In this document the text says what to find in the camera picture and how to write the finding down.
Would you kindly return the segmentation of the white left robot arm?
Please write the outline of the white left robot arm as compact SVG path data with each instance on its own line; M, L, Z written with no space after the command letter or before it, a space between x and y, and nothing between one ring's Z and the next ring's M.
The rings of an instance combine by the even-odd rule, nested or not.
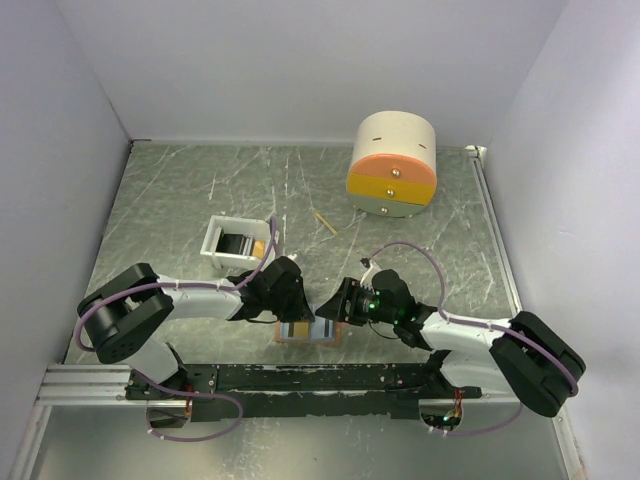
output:
M312 322L301 269L280 256L265 267L213 281L182 281L138 263L83 299L73 338L102 364L125 364L162 398L181 395L187 369L177 351L153 338L165 322L196 318L259 323Z

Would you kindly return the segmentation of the pink leather card holder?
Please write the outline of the pink leather card holder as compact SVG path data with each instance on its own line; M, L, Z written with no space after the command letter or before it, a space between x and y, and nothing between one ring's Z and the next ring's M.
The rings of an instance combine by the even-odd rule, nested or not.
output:
M276 341L333 346L341 341L341 329L336 322L324 318L313 322L279 323Z

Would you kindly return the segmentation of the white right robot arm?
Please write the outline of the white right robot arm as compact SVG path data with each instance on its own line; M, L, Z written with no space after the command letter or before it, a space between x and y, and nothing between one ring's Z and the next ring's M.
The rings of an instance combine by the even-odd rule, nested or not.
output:
M554 417L576 395L586 363L537 315L513 318L443 317L417 301L392 269L346 277L315 310L328 320L364 326L385 323L408 347L426 350L431 367L426 390L443 398L456 388L475 387L514 395L529 410Z

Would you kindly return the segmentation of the gold striped card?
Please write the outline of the gold striped card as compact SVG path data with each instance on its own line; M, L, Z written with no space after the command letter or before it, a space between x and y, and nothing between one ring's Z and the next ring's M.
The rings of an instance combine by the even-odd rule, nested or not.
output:
M311 322L283 323L280 338L285 341L309 340L311 324Z

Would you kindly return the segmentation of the white card storage box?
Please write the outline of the white card storage box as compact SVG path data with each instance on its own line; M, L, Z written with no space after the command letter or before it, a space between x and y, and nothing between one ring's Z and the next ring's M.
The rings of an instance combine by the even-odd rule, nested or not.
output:
M243 235L255 240L264 240L265 254L262 259L238 254ZM209 219L200 255L206 257L217 270L264 269L276 257L279 232L268 221L239 217L212 215Z

